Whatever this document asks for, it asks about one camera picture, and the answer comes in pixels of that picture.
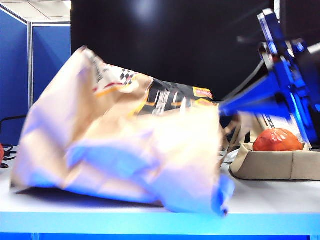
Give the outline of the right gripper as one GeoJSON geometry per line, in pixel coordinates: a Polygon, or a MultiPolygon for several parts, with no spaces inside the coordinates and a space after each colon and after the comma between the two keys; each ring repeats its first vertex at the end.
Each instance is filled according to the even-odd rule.
{"type": "Polygon", "coordinates": [[[258,16],[265,37],[261,56],[274,74],[265,76],[219,106],[219,113],[232,116],[239,112],[295,118],[301,137],[318,144],[318,45],[308,46],[301,39],[285,37],[276,14],[264,9],[258,16]],[[275,95],[287,102],[277,103],[275,95]]]}

